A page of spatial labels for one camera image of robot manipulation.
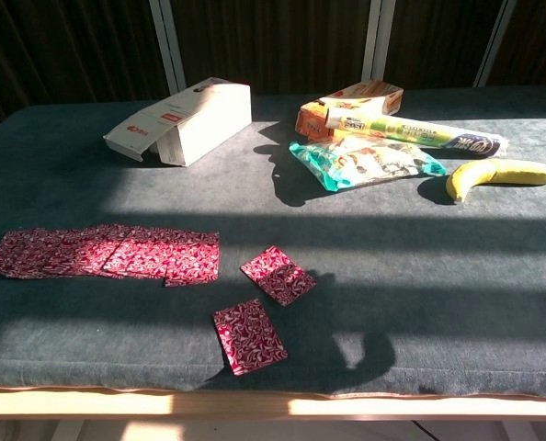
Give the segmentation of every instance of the floor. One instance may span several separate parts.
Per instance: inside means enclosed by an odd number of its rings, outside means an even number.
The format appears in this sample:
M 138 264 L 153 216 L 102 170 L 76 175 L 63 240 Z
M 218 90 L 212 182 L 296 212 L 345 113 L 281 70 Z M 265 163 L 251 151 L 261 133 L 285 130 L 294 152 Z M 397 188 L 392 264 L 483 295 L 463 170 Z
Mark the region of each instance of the floor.
M 546 423 L 420 422 L 439 441 L 546 441 Z M 0 441 L 431 441 L 411 422 L 0 421 Z

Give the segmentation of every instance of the curtain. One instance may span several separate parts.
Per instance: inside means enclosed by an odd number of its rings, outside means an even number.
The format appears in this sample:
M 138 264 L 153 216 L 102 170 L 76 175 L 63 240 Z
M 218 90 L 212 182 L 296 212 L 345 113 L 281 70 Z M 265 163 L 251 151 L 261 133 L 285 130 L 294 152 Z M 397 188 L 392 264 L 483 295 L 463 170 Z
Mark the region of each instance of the curtain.
M 488 85 L 546 85 L 546 1 L 518 0 Z
M 255 94 L 334 92 L 360 81 L 370 0 L 171 0 L 188 85 Z
M 384 79 L 408 89 L 471 87 L 502 0 L 397 0 Z
M 0 119 L 34 104 L 165 96 L 147 1 L 0 0 Z

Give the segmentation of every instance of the orange box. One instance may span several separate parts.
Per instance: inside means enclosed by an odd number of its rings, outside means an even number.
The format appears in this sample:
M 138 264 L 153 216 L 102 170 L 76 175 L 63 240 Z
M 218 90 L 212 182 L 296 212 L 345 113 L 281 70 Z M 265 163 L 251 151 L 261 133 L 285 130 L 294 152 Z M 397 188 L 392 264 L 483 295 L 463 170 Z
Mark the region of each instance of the orange box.
M 326 112 L 329 107 L 356 108 L 368 115 L 393 115 L 400 109 L 404 90 L 379 80 L 363 81 L 350 85 L 300 107 L 295 130 L 311 141 L 333 137 L 342 139 L 348 132 L 327 129 Z

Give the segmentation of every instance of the cable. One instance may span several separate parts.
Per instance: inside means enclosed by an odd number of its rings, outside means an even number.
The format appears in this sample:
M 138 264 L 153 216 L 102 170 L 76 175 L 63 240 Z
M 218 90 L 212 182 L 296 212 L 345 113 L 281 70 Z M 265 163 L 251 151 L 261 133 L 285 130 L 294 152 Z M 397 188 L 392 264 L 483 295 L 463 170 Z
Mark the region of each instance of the cable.
M 424 428 L 424 426 L 421 425 L 418 421 L 412 420 L 412 424 L 415 425 L 416 427 L 418 427 L 421 431 L 423 431 L 425 434 L 427 434 L 428 436 L 430 436 L 432 439 L 434 439 L 434 441 L 440 441 L 437 437 L 435 437 L 435 436 L 432 435 L 430 432 L 428 432 L 428 430 L 426 430 L 426 429 Z

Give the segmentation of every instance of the plastic bag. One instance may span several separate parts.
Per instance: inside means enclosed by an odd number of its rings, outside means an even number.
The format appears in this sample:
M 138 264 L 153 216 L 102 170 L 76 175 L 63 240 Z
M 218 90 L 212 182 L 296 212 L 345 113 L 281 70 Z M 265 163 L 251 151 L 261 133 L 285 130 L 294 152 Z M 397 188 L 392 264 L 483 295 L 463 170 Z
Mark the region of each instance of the plastic bag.
M 294 141 L 290 152 L 329 191 L 363 186 L 412 175 L 442 176 L 445 167 L 409 142 L 366 135 L 347 135 L 341 141 Z

